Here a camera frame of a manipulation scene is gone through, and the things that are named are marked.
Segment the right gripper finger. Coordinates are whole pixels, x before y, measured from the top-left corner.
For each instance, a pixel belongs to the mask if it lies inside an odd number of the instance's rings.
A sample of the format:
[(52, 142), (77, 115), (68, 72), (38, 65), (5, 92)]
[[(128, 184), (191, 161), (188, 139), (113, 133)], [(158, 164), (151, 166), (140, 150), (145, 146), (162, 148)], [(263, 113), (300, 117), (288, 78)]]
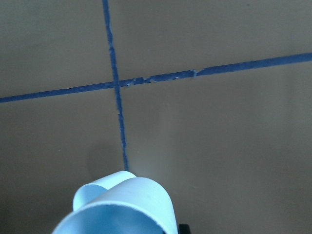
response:
[(190, 234), (190, 227), (188, 224), (179, 224), (178, 225), (179, 234)]

